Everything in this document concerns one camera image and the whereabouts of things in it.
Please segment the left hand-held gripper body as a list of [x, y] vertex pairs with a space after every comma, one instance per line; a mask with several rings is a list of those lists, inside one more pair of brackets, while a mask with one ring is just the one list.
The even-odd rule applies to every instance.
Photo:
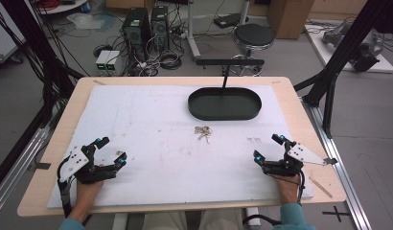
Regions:
[[92, 184], [115, 178], [118, 171], [115, 165], [100, 167], [94, 164], [96, 149], [94, 145], [73, 149], [58, 167], [58, 181], [63, 183], [75, 176], [82, 184]]

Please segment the bunch of silver keys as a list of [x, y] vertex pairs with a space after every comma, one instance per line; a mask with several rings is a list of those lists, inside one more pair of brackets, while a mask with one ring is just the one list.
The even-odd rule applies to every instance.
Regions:
[[210, 143], [213, 130], [208, 126], [196, 126], [194, 133], [198, 136], [198, 140], [204, 139], [207, 143]]

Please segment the black oval tray with hanger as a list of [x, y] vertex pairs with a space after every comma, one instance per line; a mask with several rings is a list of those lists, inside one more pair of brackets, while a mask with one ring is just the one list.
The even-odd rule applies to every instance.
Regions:
[[221, 87], [202, 87], [188, 98], [189, 112], [203, 121], [241, 121], [255, 118], [261, 108], [262, 100], [254, 91], [243, 87], [227, 87], [231, 66], [258, 65], [262, 59], [198, 59], [197, 65], [221, 66], [224, 79]]

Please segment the person's left hand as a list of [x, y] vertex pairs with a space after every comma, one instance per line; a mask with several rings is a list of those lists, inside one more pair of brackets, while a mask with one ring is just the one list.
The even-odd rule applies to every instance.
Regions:
[[91, 184], [83, 184], [78, 181], [76, 205], [78, 207], [92, 207], [103, 185], [102, 181]]

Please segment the person's right hand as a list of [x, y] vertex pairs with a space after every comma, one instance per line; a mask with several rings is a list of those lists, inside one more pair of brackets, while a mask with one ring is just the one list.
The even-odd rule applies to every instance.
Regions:
[[281, 176], [274, 175], [279, 199], [282, 204], [296, 203], [298, 200], [298, 187], [300, 184], [300, 177], [295, 176]]

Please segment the white table leg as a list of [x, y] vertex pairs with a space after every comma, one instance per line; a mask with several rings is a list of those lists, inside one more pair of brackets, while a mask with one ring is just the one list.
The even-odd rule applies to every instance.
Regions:
[[257, 207], [249, 207], [245, 209], [245, 225], [250, 229], [259, 229], [261, 227], [261, 222], [254, 218], [254, 215], [259, 214], [259, 209]]
[[114, 215], [112, 230], [127, 230], [127, 213], [119, 213]]

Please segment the white power supply box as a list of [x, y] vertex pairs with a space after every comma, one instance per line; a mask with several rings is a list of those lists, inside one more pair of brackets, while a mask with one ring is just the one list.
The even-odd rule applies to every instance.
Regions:
[[109, 56], [109, 51], [103, 50], [100, 52], [96, 60], [96, 66], [101, 76], [104, 76], [106, 74], [106, 63], [108, 60], [108, 56]]
[[119, 51], [110, 51], [105, 62], [105, 70], [109, 76], [118, 76], [122, 70], [122, 58]]

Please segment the person's legs in beige pants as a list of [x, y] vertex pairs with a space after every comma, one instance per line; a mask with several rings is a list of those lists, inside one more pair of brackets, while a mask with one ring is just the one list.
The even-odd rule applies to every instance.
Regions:
[[[145, 214], [142, 230], [188, 230], [186, 213], [163, 212]], [[205, 210], [197, 230], [243, 230], [240, 209]]]

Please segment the white platform board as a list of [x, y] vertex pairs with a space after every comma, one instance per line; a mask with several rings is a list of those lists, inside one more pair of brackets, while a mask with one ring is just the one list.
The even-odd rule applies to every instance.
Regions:
[[[308, 33], [308, 37], [317, 52], [319, 58], [323, 65], [326, 65], [327, 62], [332, 57], [332, 54], [335, 51], [335, 47], [332, 44], [326, 44], [322, 42], [322, 37], [325, 31], [321, 26], [316, 25], [306, 25], [305, 29]], [[367, 70], [368, 73], [393, 73], [393, 65], [388, 62], [388, 60], [382, 55], [377, 55], [378, 62], [375, 63], [370, 69]]]

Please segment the black round stool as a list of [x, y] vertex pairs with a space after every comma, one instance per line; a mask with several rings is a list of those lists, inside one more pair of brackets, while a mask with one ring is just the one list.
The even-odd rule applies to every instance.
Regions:
[[[244, 24], [234, 31], [234, 39], [243, 51], [233, 56], [236, 60], [255, 60], [254, 51], [263, 51], [273, 45], [274, 35], [269, 27], [258, 24]], [[237, 76], [258, 77], [263, 72], [262, 64], [242, 64], [231, 67], [230, 70]]]

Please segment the brown cardboard box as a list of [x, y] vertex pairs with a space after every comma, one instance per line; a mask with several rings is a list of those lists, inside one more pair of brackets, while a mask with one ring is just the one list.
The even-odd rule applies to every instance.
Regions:
[[267, 22], [278, 39], [298, 39], [314, 0], [271, 0]]

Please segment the white desk leg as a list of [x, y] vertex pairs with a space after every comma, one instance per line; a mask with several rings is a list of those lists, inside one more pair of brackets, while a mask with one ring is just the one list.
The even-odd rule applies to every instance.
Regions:
[[190, 47], [190, 50], [192, 52], [194, 60], [197, 60], [200, 58], [200, 52], [197, 47], [197, 43], [194, 38], [194, 9], [193, 9], [193, 4], [194, 0], [187, 0], [187, 22], [188, 22], [188, 29], [186, 32], [186, 38]]

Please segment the round white table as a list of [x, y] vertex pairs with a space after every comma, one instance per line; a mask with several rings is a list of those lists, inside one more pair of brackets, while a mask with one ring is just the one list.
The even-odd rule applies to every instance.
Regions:
[[36, 0], [33, 6], [43, 14], [54, 14], [81, 9], [84, 12], [90, 10], [89, 0]]

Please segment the aluminium rail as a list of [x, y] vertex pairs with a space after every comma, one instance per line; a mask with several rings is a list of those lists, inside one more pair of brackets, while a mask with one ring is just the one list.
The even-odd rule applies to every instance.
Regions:
[[50, 133], [51, 131], [48, 127], [38, 128], [30, 138], [26, 139], [20, 148], [15, 149], [18, 156], [10, 160], [11, 167], [0, 183], [0, 211], [35, 156], [39, 153], [39, 150], [44, 146]]
[[335, 158], [337, 160], [337, 162], [333, 165], [333, 168], [337, 173], [337, 177], [345, 191], [345, 203], [348, 207], [350, 217], [352, 218], [352, 221], [355, 225], [355, 229], [372, 230], [369, 219], [363, 210], [360, 200], [358, 199], [356, 190], [352, 184], [349, 174], [346, 171], [335, 142], [332, 138], [327, 136], [327, 132], [322, 128], [323, 115], [321, 110], [318, 107], [309, 106], [308, 104], [304, 103], [303, 100], [301, 100], [301, 103], [304, 106], [304, 109], [306, 110], [310, 120], [312, 121], [312, 126], [314, 127], [315, 132], [324, 150], [326, 151], [326, 154], [329, 158]]

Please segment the black frame strut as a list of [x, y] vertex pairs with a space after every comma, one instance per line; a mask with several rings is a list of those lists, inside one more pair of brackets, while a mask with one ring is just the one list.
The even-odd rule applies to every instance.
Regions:
[[326, 97], [321, 127], [329, 139], [332, 138], [331, 120], [337, 77], [355, 54], [361, 41], [380, 21], [388, 17], [388, 12], [391, 9], [393, 9], [393, 0], [367, 0], [348, 34], [343, 37], [325, 67], [313, 77], [293, 86], [295, 91], [312, 86], [310, 92], [303, 97], [304, 103], [310, 107], [318, 107], [320, 100]]
[[62, 62], [39, 23], [30, 11], [25, 0], [0, 0], [19, 32], [26, 40], [24, 45], [0, 15], [0, 26], [19, 47], [30, 62], [35, 74], [43, 82], [43, 106], [40, 109], [40, 122], [45, 125], [52, 120], [53, 106], [71, 97], [75, 84], [73, 79], [83, 78], [83, 74]]

